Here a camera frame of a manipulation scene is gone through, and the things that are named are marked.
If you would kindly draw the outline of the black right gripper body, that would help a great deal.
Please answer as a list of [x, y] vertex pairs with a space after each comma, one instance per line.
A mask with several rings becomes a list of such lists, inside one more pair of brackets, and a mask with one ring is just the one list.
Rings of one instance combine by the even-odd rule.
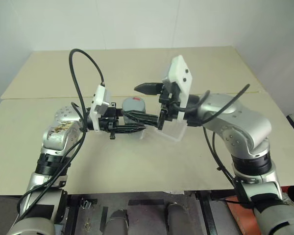
[[159, 96], [159, 103], [161, 104], [159, 121], [172, 121], [173, 119], [177, 119], [178, 111], [173, 105], [179, 103], [179, 93], [180, 89], [176, 82], [171, 83], [170, 91], [163, 85]]

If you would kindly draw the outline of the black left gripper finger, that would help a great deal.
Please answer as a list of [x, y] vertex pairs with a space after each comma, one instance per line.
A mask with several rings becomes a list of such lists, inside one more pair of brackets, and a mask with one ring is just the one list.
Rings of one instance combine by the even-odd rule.
[[131, 134], [145, 130], [144, 125], [119, 125], [118, 133], [119, 134]]
[[123, 117], [127, 117], [142, 125], [158, 125], [158, 116], [135, 110], [123, 111]]

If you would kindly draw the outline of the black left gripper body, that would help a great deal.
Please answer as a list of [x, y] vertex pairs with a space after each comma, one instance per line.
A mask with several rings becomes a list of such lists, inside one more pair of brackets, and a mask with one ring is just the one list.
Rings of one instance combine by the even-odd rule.
[[121, 109], [117, 108], [116, 102], [112, 102], [105, 113], [98, 119], [99, 130], [109, 133], [111, 140], [114, 140], [116, 134], [120, 133], [120, 115]]

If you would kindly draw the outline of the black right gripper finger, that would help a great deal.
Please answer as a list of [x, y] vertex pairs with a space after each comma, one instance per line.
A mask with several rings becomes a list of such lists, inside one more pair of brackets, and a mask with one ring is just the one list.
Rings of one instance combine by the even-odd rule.
[[158, 130], [162, 130], [166, 120], [166, 110], [161, 110], [158, 118]]
[[157, 95], [160, 94], [163, 88], [163, 83], [142, 83], [137, 85], [134, 90], [146, 94], [146, 95]]

